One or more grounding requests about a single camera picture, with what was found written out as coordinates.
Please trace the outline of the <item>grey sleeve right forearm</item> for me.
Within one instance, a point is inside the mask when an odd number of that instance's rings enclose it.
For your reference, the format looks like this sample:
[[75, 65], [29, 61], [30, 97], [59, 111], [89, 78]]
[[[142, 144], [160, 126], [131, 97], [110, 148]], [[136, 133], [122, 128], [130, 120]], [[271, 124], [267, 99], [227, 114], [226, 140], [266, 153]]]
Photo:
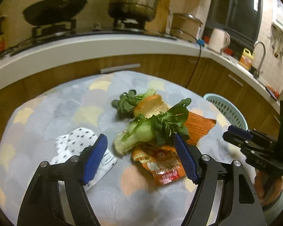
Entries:
[[263, 206], [266, 225], [270, 225], [283, 210], [283, 190], [277, 199], [269, 205]]

